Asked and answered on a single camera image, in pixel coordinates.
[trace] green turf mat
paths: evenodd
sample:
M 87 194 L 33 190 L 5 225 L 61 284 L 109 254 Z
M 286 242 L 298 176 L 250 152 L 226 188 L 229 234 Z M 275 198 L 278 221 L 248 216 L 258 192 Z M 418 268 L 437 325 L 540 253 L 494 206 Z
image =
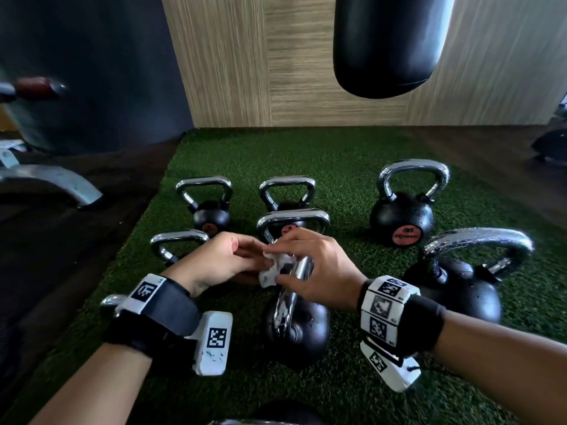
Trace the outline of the green turf mat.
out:
M 153 199 L 128 242 L 110 265 L 103 282 L 86 301 L 57 347 L 34 373 L 2 424 L 25 424 L 94 352 L 105 323 L 98 303 L 113 292 L 128 292 L 162 265 L 152 256 L 156 233 L 192 226 L 192 218 L 174 191 L 192 176 L 223 175 L 234 185 L 234 231 L 255 234 L 266 213 L 258 186 L 266 178 L 304 174 L 317 181 L 312 204 L 331 216 L 328 233 L 369 277 L 401 276 L 415 250 L 389 250 L 367 234 L 370 209 L 377 199 L 381 167 L 402 158 L 435 158 L 421 142 L 398 130 L 378 127 L 276 130 L 198 130 L 189 133 L 174 156 Z M 520 272 L 501 286 L 504 324 L 567 342 L 567 242 L 565 232 L 524 207 L 503 200 L 492 188 L 452 167 L 451 180 L 436 200 L 436 232 L 473 226 L 517 228 L 532 236 L 536 252 Z M 420 192 L 432 176 L 399 173 L 394 190 Z M 195 190 L 219 195 L 219 189 Z M 459 256 L 479 263 L 494 251 L 467 249 Z M 201 310 L 234 315 L 226 373 L 217 378 L 149 378 L 131 415 L 136 424 L 205 424 L 238 418 L 277 398 L 294 398 L 316 407 L 330 423 L 504 424 L 516 423 L 503 409 L 460 379 L 424 372 L 415 390 L 392 393 L 359 351 L 355 318 L 334 313 L 330 346 L 324 360 L 295 373 L 261 358 L 259 316 L 274 291 L 220 287 L 200 299 Z

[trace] kettlebell logo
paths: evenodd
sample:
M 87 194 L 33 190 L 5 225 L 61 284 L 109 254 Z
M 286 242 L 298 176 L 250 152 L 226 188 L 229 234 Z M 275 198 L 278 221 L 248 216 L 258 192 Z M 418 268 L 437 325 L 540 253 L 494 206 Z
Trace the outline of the kettlebell logo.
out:
M 423 231 L 415 225 L 404 225 L 393 232 L 392 241 L 400 246 L 417 243 L 423 237 Z
M 218 227 L 215 224 L 211 224 L 209 222 L 203 224 L 202 230 L 205 231 L 209 237 L 214 237 L 216 233 L 218 233 Z
M 282 228 L 282 235 L 287 234 L 290 231 L 293 231 L 295 228 L 297 228 L 297 225 L 294 224 L 286 225 L 284 228 Z

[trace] black punching bag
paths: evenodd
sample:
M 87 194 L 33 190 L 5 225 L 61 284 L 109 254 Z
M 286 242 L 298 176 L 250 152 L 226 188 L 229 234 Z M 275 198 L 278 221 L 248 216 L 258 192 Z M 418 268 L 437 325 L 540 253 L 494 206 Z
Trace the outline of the black punching bag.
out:
M 429 79 L 455 0 L 337 0 L 333 65 L 338 83 L 367 99 L 395 97 Z

